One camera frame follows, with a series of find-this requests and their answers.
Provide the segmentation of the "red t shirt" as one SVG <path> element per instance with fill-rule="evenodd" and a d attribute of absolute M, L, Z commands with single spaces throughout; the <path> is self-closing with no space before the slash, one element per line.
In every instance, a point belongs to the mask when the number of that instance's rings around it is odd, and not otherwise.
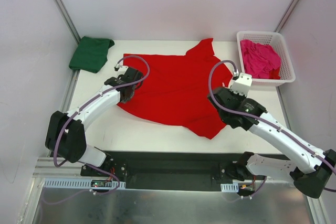
<path fill-rule="evenodd" d="M 184 55 L 124 54 L 124 64 L 148 73 L 134 97 L 119 107 L 152 122 L 183 126 L 213 139 L 226 125 L 208 100 L 208 77 L 220 60 L 211 38 L 201 40 Z"/>

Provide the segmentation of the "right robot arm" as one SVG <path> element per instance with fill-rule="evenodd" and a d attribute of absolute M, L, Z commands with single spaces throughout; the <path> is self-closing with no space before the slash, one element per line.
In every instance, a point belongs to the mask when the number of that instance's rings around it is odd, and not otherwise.
<path fill-rule="evenodd" d="M 241 179 L 252 175 L 273 177 L 293 183 L 304 195 L 319 198 L 335 173 L 335 151 L 320 149 L 281 125 L 257 101 L 218 87 L 209 91 L 208 99 L 223 123 L 249 131 L 279 150 L 288 160 L 262 158 L 245 153 L 236 166 Z"/>

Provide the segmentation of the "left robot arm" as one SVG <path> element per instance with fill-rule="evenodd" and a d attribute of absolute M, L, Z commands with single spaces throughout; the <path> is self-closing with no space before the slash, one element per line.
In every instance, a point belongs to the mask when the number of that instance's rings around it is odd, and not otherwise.
<path fill-rule="evenodd" d="M 107 79 L 88 101 L 65 113 L 54 112 L 49 121 L 45 146 L 71 163 L 90 164 L 99 176 L 111 171 L 108 154 L 87 144 L 86 130 L 107 109 L 132 99 L 144 75 L 128 66 L 116 67 L 116 77 Z"/>

